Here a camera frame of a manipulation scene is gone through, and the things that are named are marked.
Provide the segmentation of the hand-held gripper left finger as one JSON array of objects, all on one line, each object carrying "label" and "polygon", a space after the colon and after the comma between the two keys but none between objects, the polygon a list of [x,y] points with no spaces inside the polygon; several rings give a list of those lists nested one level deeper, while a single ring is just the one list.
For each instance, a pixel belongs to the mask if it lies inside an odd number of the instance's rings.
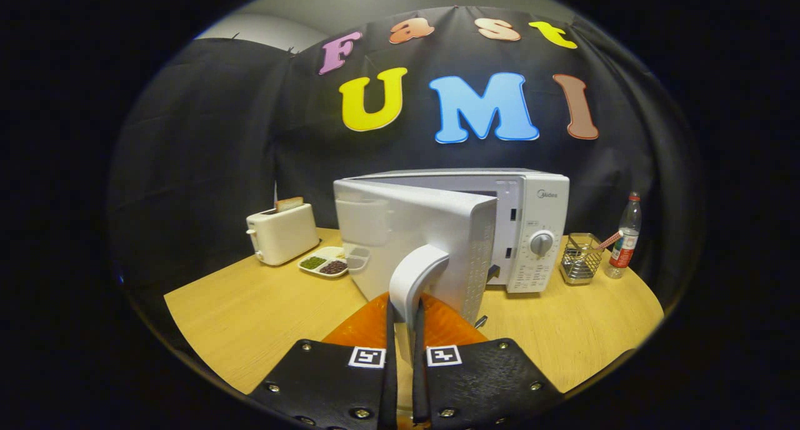
[{"label": "hand-held gripper left finger", "polygon": [[397,428],[393,319],[380,294],[322,341],[296,341],[249,398],[315,429]]}]

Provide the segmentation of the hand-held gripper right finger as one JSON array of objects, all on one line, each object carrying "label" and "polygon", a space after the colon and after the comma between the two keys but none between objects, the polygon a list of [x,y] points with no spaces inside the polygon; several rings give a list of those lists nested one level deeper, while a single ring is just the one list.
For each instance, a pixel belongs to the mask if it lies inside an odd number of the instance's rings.
[{"label": "hand-held gripper right finger", "polygon": [[513,339],[488,339],[431,294],[414,322],[412,418],[431,429],[524,429],[564,396]]}]

